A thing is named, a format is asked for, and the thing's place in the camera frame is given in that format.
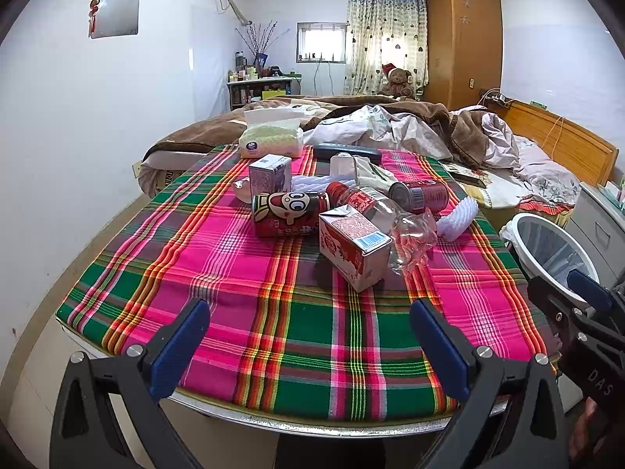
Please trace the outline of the person right hand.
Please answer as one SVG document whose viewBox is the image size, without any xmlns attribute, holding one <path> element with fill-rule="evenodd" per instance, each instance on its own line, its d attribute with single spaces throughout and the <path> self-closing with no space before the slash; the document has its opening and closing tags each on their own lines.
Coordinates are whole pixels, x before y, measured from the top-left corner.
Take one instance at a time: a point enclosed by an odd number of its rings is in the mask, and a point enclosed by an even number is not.
<svg viewBox="0 0 625 469">
<path fill-rule="evenodd" d="M 569 438 L 569 456 L 571 460 L 577 460 L 583 453 L 589 450 L 595 453 L 598 451 L 598 445 L 602 443 L 601 440 L 592 442 L 590 437 L 589 426 L 596 409 L 598 409 L 596 402 L 588 398 L 585 402 L 584 412 L 580 414 L 579 419 L 576 420 L 573 433 Z"/>
</svg>

